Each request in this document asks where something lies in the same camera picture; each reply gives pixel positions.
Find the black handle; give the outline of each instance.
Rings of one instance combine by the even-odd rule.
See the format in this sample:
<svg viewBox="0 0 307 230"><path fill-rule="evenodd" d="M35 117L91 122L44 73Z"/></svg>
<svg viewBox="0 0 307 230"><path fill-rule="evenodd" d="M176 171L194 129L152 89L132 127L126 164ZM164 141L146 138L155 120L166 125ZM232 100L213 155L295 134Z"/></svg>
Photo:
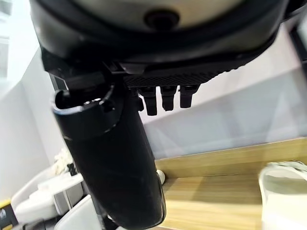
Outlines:
<svg viewBox="0 0 307 230"><path fill-rule="evenodd" d="M120 86L99 99L68 108L65 92L56 94L53 111L66 144L91 191L118 225L129 230L154 227L165 218L165 199L135 103Z"/></svg>

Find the wooden surface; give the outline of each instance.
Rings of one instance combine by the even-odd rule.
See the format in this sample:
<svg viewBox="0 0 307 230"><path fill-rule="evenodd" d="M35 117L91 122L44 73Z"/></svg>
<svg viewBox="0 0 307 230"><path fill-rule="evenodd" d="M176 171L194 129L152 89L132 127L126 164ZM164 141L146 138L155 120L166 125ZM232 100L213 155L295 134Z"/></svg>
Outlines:
<svg viewBox="0 0 307 230"><path fill-rule="evenodd" d="M260 230L257 175L168 179L162 227L176 230Z"/></svg>
<svg viewBox="0 0 307 230"><path fill-rule="evenodd" d="M257 174L268 162L307 162L307 139L207 152L156 161L168 178L208 175Z"/></svg>
<svg viewBox="0 0 307 230"><path fill-rule="evenodd" d="M158 227L154 227L150 230L173 230L173 229L167 229L167 228L163 228L163 227L158 226Z"/></svg>

